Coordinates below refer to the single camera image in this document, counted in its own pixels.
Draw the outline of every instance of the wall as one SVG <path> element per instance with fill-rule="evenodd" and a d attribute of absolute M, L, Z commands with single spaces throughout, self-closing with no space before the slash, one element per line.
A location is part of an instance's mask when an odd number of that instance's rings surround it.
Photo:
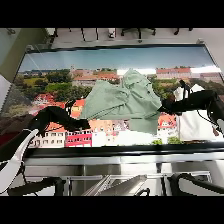
<path fill-rule="evenodd" d="M 0 29 L 0 74 L 10 82 L 15 77 L 26 46 L 43 44 L 48 36 L 45 28 L 15 28 L 14 30 L 15 34 L 8 35 L 5 28 Z"/>

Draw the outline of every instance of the floor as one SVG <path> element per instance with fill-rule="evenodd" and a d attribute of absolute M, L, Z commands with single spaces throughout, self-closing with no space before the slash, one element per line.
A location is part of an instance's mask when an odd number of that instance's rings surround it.
<path fill-rule="evenodd" d="M 59 28 L 58 37 L 55 38 L 53 46 L 66 47 L 77 46 L 83 42 L 82 33 L 80 28 Z M 180 29 L 177 36 L 173 33 L 175 29 L 172 28 L 157 28 L 156 35 L 152 35 L 152 31 L 142 29 L 142 39 L 148 40 L 150 43 L 196 43 L 198 39 L 202 39 L 207 44 L 210 53 L 213 55 L 216 63 L 224 72 L 224 28 L 194 28 L 189 32 L 188 29 Z M 96 40 L 95 28 L 84 28 L 86 41 Z M 98 28 L 99 41 L 113 44 L 114 40 L 135 40 L 138 38 L 138 32 L 133 29 L 132 32 L 128 31 L 124 36 L 121 36 L 121 28 L 116 29 L 116 38 L 111 39 L 108 37 L 108 28 Z"/>

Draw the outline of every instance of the blue sky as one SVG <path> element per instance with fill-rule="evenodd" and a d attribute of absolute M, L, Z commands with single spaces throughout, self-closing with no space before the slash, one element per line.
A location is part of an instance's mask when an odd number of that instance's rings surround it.
<path fill-rule="evenodd" d="M 20 72 L 32 69 L 172 68 L 213 65 L 203 47 L 150 47 L 76 50 L 27 54 Z"/>

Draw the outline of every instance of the black border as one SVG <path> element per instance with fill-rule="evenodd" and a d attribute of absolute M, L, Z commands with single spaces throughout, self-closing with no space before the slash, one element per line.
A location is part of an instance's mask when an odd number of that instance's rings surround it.
<path fill-rule="evenodd" d="M 95 46 L 95 47 L 40 49 L 40 50 L 30 50 L 28 52 L 25 51 L 21 59 L 21 62 L 18 66 L 16 75 L 19 71 L 23 58 L 25 57 L 26 54 L 43 53 L 43 52 L 58 52 L 58 51 L 146 48 L 146 47 L 150 47 L 150 48 L 152 47 L 205 47 L 211 60 L 216 65 L 216 62 L 214 61 L 209 50 L 207 49 L 206 44 L 204 43 L 202 44 L 175 44 L 174 43 L 174 44 L 109 45 L 109 46 Z M 26 153 L 26 158 L 110 157 L 110 156 L 193 154 L 193 153 L 211 153 L 211 152 L 224 152 L 224 142 L 207 142 L 207 143 L 178 144 L 178 145 L 148 145 L 148 146 L 141 145 L 141 146 L 106 146 L 106 147 L 104 146 L 104 147 L 68 147 L 68 148 L 29 148 Z"/>

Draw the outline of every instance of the office chair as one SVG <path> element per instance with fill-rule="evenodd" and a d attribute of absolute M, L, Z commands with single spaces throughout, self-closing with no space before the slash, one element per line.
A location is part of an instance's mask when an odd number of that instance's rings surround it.
<path fill-rule="evenodd" d="M 177 28 L 177 30 L 174 32 L 174 35 L 177 35 L 179 33 L 179 31 L 180 31 L 180 28 Z"/>
<path fill-rule="evenodd" d="M 121 31 L 121 36 L 124 36 L 124 32 L 126 30 L 130 30 L 132 28 L 123 28 L 122 31 Z M 139 43 L 142 42 L 142 33 L 141 33 L 141 28 L 136 28 L 138 30 L 138 39 L 139 39 Z M 153 30 L 153 33 L 152 35 L 155 36 L 156 35 L 156 28 L 147 28 L 147 29 L 150 29 L 150 30 Z"/>

